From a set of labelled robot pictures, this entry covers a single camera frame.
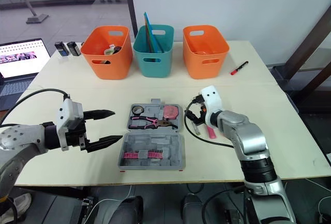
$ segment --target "pink screwdriver handle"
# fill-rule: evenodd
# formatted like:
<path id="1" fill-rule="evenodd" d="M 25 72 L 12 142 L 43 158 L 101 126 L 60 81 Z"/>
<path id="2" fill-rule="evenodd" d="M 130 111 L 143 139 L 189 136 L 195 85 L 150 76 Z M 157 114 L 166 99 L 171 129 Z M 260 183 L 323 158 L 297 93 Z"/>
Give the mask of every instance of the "pink screwdriver handle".
<path id="1" fill-rule="evenodd" d="M 214 130 L 211 127 L 207 126 L 207 130 L 208 130 L 208 135 L 210 139 L 215 139 L 216 138 L 216 134 L 214 132 Z"/>

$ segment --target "pliers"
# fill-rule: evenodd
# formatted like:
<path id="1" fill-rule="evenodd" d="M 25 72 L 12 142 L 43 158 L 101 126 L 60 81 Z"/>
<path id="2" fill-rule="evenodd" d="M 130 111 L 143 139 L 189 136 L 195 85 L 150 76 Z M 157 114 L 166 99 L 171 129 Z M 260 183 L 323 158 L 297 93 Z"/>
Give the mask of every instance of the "pliers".
<path id="1" fill-rule="evenodd" d="M 129 129 L 156 129 L 158 127 L 169 127 L 172 126 L 174 128 L 178 127 L 176 125 L 173 125 L 171 122 L 164 121 L 164 120 L 159 120 L 156 117 L 148 117 L 148 116 L 132 116 L 131 120 L 145 120 L 148 122 L 152 122 L 151 124 L 147 124 L 145 126 L 135 126 L 135 125 L 130 125 Z"/>

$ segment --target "pink tool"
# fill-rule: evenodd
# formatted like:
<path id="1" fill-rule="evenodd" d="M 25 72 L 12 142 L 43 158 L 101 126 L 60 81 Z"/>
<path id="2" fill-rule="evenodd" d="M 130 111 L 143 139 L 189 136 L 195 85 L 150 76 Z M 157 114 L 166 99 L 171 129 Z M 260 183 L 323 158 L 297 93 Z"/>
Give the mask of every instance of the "pink tool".
<path id="1" fill-rule="evenodd" d="M 178 107 L 176 106 L 164 106 L 163 108 L 163 117 L 166 120 L 175 120 L 178 116 Z"/>
<path id="2" fill-rule="evenodd" d="M 123 158 L 138 159 L 138 153 L 124 153 Z M 160 158 L 162 159 L 162 152 L 152 152 L 148 151 L 148 158 Z"/>
<path id="3" fill-rule="evenodd" d="M 214 130 L 211 127 L 207 126 L 207 130 L 208 130 L 208 135 L 210 139 L 215 139 L 216 138 L 216 134 L 214 132 Z"/>

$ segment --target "laptop keyboard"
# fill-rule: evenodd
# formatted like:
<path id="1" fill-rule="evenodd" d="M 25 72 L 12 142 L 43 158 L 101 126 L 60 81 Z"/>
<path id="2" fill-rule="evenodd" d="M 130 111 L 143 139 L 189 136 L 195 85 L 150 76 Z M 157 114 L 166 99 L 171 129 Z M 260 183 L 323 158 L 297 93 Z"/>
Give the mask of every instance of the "laptop keyboard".
<path id="1" fill-rule="evenodd" d="M 31 82 L 32 80 L 5 84 L 4 88 L 0 93 L 0 96 L 8 96 L 16 93 L 23 93 L 28 88 Z"/>

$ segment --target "gray tool case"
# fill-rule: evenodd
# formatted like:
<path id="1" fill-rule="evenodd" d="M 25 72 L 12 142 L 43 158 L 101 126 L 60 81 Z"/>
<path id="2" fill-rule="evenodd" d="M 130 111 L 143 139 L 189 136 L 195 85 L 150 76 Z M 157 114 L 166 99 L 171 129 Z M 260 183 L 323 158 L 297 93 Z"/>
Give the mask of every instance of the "gray tool case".
<path id="1" fill-rule="evenodd" d="M 175 120 L 168 120 L 178 129 L 158 127 L 156 129 L 129 129 L 130 125 L 145 126 L 150 124 L 146 120 L 132 120 L 132 108 L 142 106 L 144 112 L 140 116 L 156 117 L 163 119 L 165 106 L 176 106 L 178 116 Z M 122 170 L 181 170 L 184 166 L 184 138 L 178 133 L 183 128 L 183 110 L 177 104 L 161 104 L 160 99 L 152 99 L 151 104 L 133 104 L 130 109 L 127 125 L 129 133 L 124 135 L 124 140 L 119 153 L 118 167 Z M 156 152 L 162 158 L 149 158 Z"/>

